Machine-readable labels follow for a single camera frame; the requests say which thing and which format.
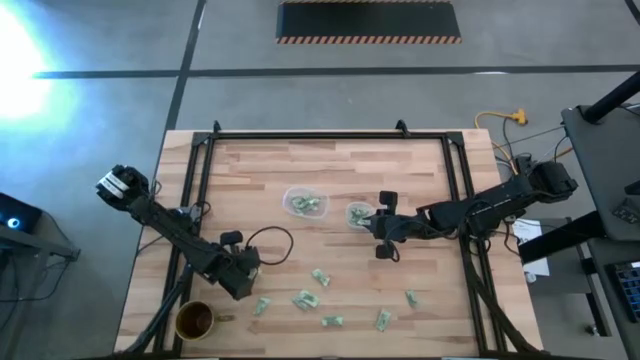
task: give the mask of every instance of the blue light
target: blue light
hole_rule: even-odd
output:
[[[20,220],[16,218],[11,218],[7,220],[7,226],[9,226],[10,229],[17,229],[18,226],[20,226]]]

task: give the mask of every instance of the brown cup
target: brown cup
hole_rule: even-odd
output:
[[[191,301],[178,310],[176,333],[185,341],[201,340],[211,333],[216,323],[233,319],[233,315],[216,315],[211,306],[202,301]]]

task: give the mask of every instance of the green wrapped item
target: green wrapped item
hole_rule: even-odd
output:
[[[318,211],[320,200],[319,197],[311,195],[294,196],[291,198],[291,206],[297,214],[307,215],[310,212]]]
[[[331,281],[331,278],[325,275],[320,269],[313,270],[311,276],[318,280],[322,286],[329,286],[329,281]]]
[[[371,216],[371,212],[368,209],[352,208],[349,211],[349,225],[362,226],[362,219]]]
[[[311,306],[309,306],[309,304],[307,304],[306,302],[304,302],[304,300],[300,299],[299,297],[294,297],[293,299],[291,299],[291,301],[300,309],[307,311],[309,309],[311,309]]]
[[[293,301],[293,303],[300,309],[305,311],[311,308],[316,308],[320,303],[320,299],[307,290],[300,291],[300,293],[291,299],[291,301]]]
[[[418,307],[418,299],[416,299],[416,293],[413,290],[405,291],[405,295],[407,296],[407,301],[409,302],[409,306],[412,308]]]
[[[391,322],[391,313],[382,309],[380,310],[380,315],[378,315],[378,321],[376,321],[376,328],[380,332],[384,332],[384,330],[389,326]]]
[[[253,315],[260,316],[265,311],[267,306],[271,303],[271,299],[266,297],[261,297],[258,299],[258,304],[256,305],[256,310],[253,312]]]
[[[322,319],[322,326],[342,326],[343,320],[342,316],[325,316]]]

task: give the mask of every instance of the yellow and black stripe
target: yellow and black stripe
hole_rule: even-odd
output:
[[[449,0],[286,0],[276,43],[460,44]]]
[[[450,3],[450,0],[286,0],[280,4],[306,4],[306,3]]]
[[[459,36],[284,36],[277,44],[460,44]]]

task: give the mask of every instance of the electrical wire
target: electrical wire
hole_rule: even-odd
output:
[[[39,285],[42,285],[42,283],[44,283],[44,281],[47,280],[47,277],[49,277],[49,270],[53,269],[54,267],[56,267],[58,265],[65,264],[66,262],[67,262],[67,260],[65,259],[65,260],[58,261],[56,263],[53,263],[53,264],[45,267],[44,270],[42,271],[42,279],[40,280],[40,284]]]
[[[62,231],[62,229],[60,228],[60,225],[58,225],[58,222],[56,221],[56,218],[54,218],[53,216],[51,216],[51,214],[49,214],[46,211],[42,211],[44,214],[47,215],[47,217],[49,218],[49,220],[51,220],[51,222],[53,223],[53,225],[56,227],[56,230],[58,230],[58,233],[60,235],[62,235],[62,238],[69,244],[73,244],[71,242],[71,240],[69,240],[69,238],[67,237],[67,235],[64,233],[64,231]]]
[[[538,136],[542,136],[542,135],[545,135],[545,134],[548,134],[548,133],[551,133],[551,132],[554,132],[554,131],[556,131],[556,130],[560,130],[560,129],[563,129],[563,128],[564,128],[564,126],[563,126],[563,125],[556,126],[556,127],[551,128],[551,129],[549,129],[549,130],[544,130],[544,131],[541,131],[541,132],[539,132],[539,133],[536,133],[536,134],[533,134],[533,135],[529,135],[529,136],[527,136],[527,137],[523,137],[522,139],[514,140],[514,141],[512,141],[512,142],[511,142],[511,145],[513,145],[513,144],[517,144],[517,143],[519,143],[519,142],[523,142],[523,141],[526,141],[526,140],[530,140],[530,139],[536,138],[536,137],[538,137]],[[494,149],[495,149],[495,148],[498,148],[498,147],[499,147],[499,148],[502,148],[502,147],[504,147],[504,146],[506,146],[506,145],[507,145],[507,144],[502,144],[502,145],[498,145],[498,146],[495,146],[495,145],[494,145]]]
[[[567,155],[568,153],[570,153],[571,151],[573,151],[573,147],[569,147],[568,149],[563,150],[561,153],[558,154],[558,148],[560,147],[560,144],[562,144],[562,142],[567,139],[567,136],[563,137],[562,139],[560,139],[560,141],[558,141],[558,143],[556,144],[555,149],[553,150],[553,161],[554,162],[558,162],[558,158]]]
[[[489,252],[489,250],[491,249],[491,239],[484,239],[485,244],[488,243],[489,245],[487,245],[484,249],[485,252]],[[474,241],[474,243],[476,244],[476,247],[478,247],[479,242],[478,241]],[[475,255],[478,256],[477,253],[474,253],[473,251],[471,251],[471,248],[469,248],[469,252],[471,253],[471,255]]]
[[[513,156],[513,147],[511,146],[511,142],[509,141],[509,137],[507,136],[507,121],[509,120],[509,118],[504,118],[504,120],[502,121],[502,136],[504,137],[504,141],[507,142],[507,146],[509,147],[509,155],[511,155],[511,158],[514,159],[515,156]]]
[[[622,110],[627,110],[628,112],[632,113],[632,114],[633,114],[633,115],[635,115],[635,116],[640,116],[640,113],[637,113],[637,112],[635,112],[635,111],[633,111],[633,110],[629,109],[628,107],[624,107],[624,106],[618,106],[618,107],[619,107],[620,109],[622,109]]]
[[[13,290],[16,293],[16,300],[17,300],[20,298],[20,284],[18,282],[18,265],[16,265],[16,259],[14,258],[14,256],[15,255],[11,257],[11,265],[13,266]],[[16,310],[16,306],[18,306],[17,301],[13,303],[13,306],[9,311],[9,315],[7,315],[7,318],[2,323],[2,326],[0,326],[0,335],[4,332],[4,329],[9,324],[11,317],[13,317],[13,312]]]
[[[51,289],[51,291],[42,297],[33,297],[33,298],[18,298],[18,299],[12,299],[12,300],[7,300],[7,299],[3,299],[0,300],[0,303],[16,303],[16,302],[21,302],[21,301],[42,301],[42,300],[47,300],[48,298],[50,298],[58,289],[58,285],[60,284],[60,280],[62,280],[62,276],[64,275],[64,273],[67,271],[67,268],[69,267],[69,264],[71,263],[71,261],[67,260],[65,261],[65,266],[62,269],[62,271],[60,272],[60,275],[58,276],[58,280],[56,280],[55,285],[53,286],[53,289]]]
[[[158,179],[153,179],[153,184],[151,185],[151,199],[155,200],[160,191],[162,191],[162,183],[158,181]]]
[[[208,201],[196,201],[193,205],[191,205],[191,208],[189,208],[189,216],[191,216],[193,209],[200,204],[202,204],[202,209],[204,210],[202,210],[202,213],[200,214],[200,216],[193,219],[194,223],[200,222],[203,217],[205,217],[209,212],[211,212],[211,204]]]
[[[287,253],[284,255],[284,257],[282,258],[282,260],[276,261],[276,262],[267,262],[264,261],[262,259],[260,259],[260,263],[263,265],[280,265],[283,262],[287,261],[287,259],[289,258],[289,255],[291,255],[291,251],[293,250],[293,235],[291,235],[291,233],[289,232],[289,230],[280,227],[280,226],[267,226],[264,227],[256,232],[253,233],[253,235],[251,235],[249,237],[249,239],[247,240],[247,244],[245,245],[245,247],[249,246],[249,244],[251,244],[251,241],[256,237],[256,235],[260,234],[263,231],[267,231],[267,230],[280,230],[282,232],[284,232],[285,234],[287,234],[287,236],[289,237],[289,241],[291,242],[291,245],[289,246],[289,250],[287,250]]]
[[[505,234],[504,237],[504,247],[507,248],[507,250],[509,250],[510,253],[516,255],[516,256],[520,256],[520,254],[513,250],[510,246],[509,246],[509,239],[511,238],[511,236],[515,237],[517,240],[517,244],[522,243],[522,240],[517,237],[515,234],[511,234],[511,229],[509,228],[509,225],[507,225],[507,231],[501,231],[501,230],[494,230],[494,232],[498,233],[498,234]]]
[[[389,246],[391,249],[393,249],[393,254],[396,256],[394,257],[394,255],[391,255],[391,261],[393,262],[399,262],[400,261],[400,251],[398,251],[398,248],[396,247],[396,245],[393,243],[391,239],[391,234],[393,234],[394,231],[400,229],[401,227],[408,225],[408,224],[420,224],[422,226],[424,226],[424,223],[422,223],[421,221],[417,221],[417,220],[407,220],[407,221],[403,221],[400,224],[394,226],[391,228],[391,230],[387,231],[387,234],[384,236],[384,240],[382,240],[382,242]]]
[[[509,172],[511,172],[511,174],[513,174],[513,169],[511,168],[511,164],[509,164],[508,162],[506,162],[506,161],[504,161],[502,159],[500,159],[500,160],[501,161],[498,161],[496,164],[504,165],[504,166],[508,167],[509,168]]]
[[[157,238],[155,238],[155,239],[151,240],[150,242],[148,242],[147,244],[145,244],[143,247],[141,247],[140,249],[138,249],[138,252],[136,253],[136,256],[140,255],[140,253],[141,253],[144,249],[146,249],[146,248],[148,248],[149,246],[151,246],[151,245],[155,244],[156,242],[160,241],[160,240],[161,240],[161,239],[163,239],[163,238],[164,238],[164,236],[163,236],[163,235],[160,235],[160,236],[158,236]]]
[[[523,220],[523,219],[518,219],[518,221],[524,223],[524,224],[528,224],[528,225],[534,225],[534,226],[540,226],[540,227],[546,227],[546,228],[550,228],[550,229],[554,229],[554,230],[560,230],[562,232],[566,232],[567,234],[571,234],[571,235],[575,235],[575,236],[581,236],[584,238],[591,238],[593,236],[587,235],[587,234],[582,234],[579,232],[575,232],[575,231],[571,231],[571,230],[566,230],[563,229],[559,226],[554,226],[554,225],[547,225],[547,224],[542,224],[542,223],[533,223],[533,222],[528,222],[527,220]]]
[[[503,158],[501,158],[501,157],[499,157],[499,156],[494,156],[494,158],[496,159],[496,161],[500,161],[500,162],[502,162],[503,164],[507,164],[507,165],[509,165],[509,162],[508,162],[507,160],[505,160],[505,159],[503,159]]]
[[[542,154],[542,156],[540,156],[540,158],[538,158],[538,162],[539,162],[539,163],[540,163],[540,162],[542,162],[542,160],[543,160],[544,158],[546,158],[546,157],[547,157],[547,155],[549,155],[549,154],[550,154],[550,153],[555,149],[555,147],[556,147],[555,145],[552,145],[552,146],[549,148],[549,150],[547,150],[544,154]]]
[[[480,129],[480,124],[478,123],[478,120],[480,119],[480,116],[482,115],[493,115],[493,116],[498,116],[498,117],[502,117],[502,118],[511,118],[510,114],[503,114],[503,113],[499,113],[499,112],[494,112],[494,111],[483,111],[483,112],[479,112],[478,114],[476,114],[475,119],[473,119],[473,123],[476,126],[476,129]],[[502,148],[502,146],[498,145],[495,141],[491,141],[491,144],[493,144],[493,148],[494,149],[498,149],[500,150],[504,156],[507,158],[507,161],[509,162],[509,164],[511,164],[511,169],[513,170],[513,173],[518,175],[518,170],[516,169],[516,166],[513,164],[513,159],[511,158],[511,156]]]

